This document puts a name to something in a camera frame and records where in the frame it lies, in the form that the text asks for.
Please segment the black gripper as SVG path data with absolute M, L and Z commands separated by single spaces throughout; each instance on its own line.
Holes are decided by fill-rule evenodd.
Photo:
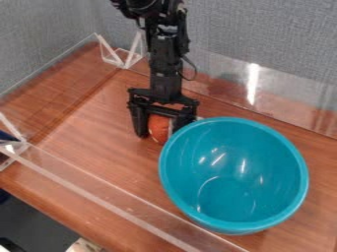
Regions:
M 134 133 L 139 138 L 148 136 L 148 116 L 173 117 L 173 132 L 197 120 L 199 102 L 182 93 L 183 61 L 148 57 L 150 84 L 147 88 L 130 88 L 127 108 Z

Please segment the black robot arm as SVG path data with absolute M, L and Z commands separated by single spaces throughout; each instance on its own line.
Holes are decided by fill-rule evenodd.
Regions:
M 110 0 L 124 17 L 144 30 L 150 88 L 130 88 L 127 108 L 135 135 L 148 136 L 148 119 L 162 115 L 173 120 L 173 131 L 197 120 L 199 102 L 182 94 L 183 62 L 194 70 L 183 0 Z

